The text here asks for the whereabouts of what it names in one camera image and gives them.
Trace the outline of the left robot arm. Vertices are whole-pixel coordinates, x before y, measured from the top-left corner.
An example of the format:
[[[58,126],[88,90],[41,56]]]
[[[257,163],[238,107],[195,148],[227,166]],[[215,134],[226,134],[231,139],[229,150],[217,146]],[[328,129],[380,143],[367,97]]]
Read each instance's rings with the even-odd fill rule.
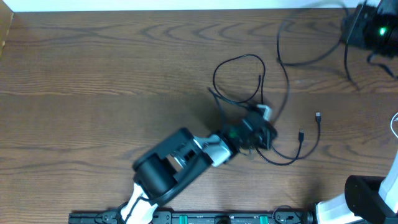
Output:
[[[271,146],[277,131],[257,112],[202,138],[181,128],[132,165],[134,190],[120,210],[119,223],[150,223],[155,210],[187,188],[209,167],[218,167],[242,149]]]

